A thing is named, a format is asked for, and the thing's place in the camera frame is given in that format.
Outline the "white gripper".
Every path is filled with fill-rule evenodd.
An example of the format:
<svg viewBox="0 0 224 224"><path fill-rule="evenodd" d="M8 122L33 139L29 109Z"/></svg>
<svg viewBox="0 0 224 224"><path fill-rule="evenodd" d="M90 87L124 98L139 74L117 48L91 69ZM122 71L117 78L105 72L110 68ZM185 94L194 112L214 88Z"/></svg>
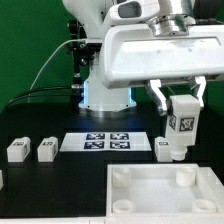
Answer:
<svg viewBox="0 0 224 224"><path fill-rule="evenodd" d="M206 78L224 74L224 25L192 26L187 36L155 37L146 24L116 26L103 41L99 79L105 87L146 84L160 116L167 114L161 80L189 80L193 96L204 108Z"/></svg>

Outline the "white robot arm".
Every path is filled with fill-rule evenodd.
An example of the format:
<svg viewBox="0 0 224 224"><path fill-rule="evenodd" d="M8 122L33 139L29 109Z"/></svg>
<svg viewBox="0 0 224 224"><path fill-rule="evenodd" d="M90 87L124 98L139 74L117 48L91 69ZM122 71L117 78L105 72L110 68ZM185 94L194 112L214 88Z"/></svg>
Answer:
<svg viewBox="0 0 224 224"><path fill-rule="evenodd" d="M195 0L62 0L99 52L107 89L145 85L168 111L162 84L224 79L224 25L198 25Z"/></svg>

